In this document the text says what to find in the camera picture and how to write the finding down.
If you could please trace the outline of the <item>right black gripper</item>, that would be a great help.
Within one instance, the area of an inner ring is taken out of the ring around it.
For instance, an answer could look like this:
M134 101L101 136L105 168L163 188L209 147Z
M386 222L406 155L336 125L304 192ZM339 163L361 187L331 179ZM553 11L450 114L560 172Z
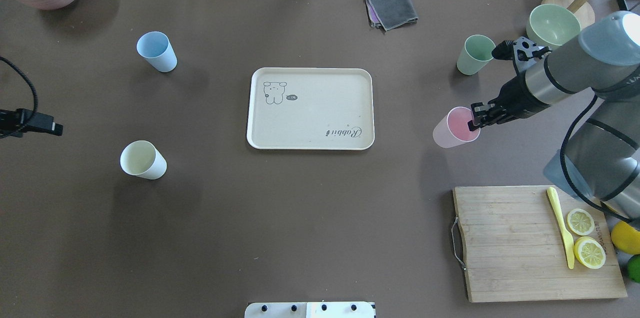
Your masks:
M490 108L483 103L471 104L471 120L467 122L469 131L516 119L528 119L536 113L536 100L524 77L509 80L501 88L498 97L488 104Z

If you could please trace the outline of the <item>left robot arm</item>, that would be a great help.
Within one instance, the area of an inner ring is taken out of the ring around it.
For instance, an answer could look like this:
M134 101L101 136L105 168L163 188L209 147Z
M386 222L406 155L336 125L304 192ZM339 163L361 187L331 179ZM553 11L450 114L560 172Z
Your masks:
M31 110L18 108L14 111L0 111L0 136L2 139L14 136L23 137L27 132L46 133L54 136L61 136L64 127L55 123L54 117L39 112L39 98L34 84L16 65L1 57L0 60L11 67L27 83L32 93L33 108Z

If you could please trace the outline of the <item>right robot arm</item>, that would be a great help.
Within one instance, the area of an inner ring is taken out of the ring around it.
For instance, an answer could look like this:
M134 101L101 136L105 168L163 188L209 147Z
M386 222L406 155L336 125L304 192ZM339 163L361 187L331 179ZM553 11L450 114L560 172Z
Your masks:
M614 12L557 49L521 37L493 57L515 77L471 105L470 131L527 119L583 91L592 99L567 129L544 173L570 196L639 227L639 16Z

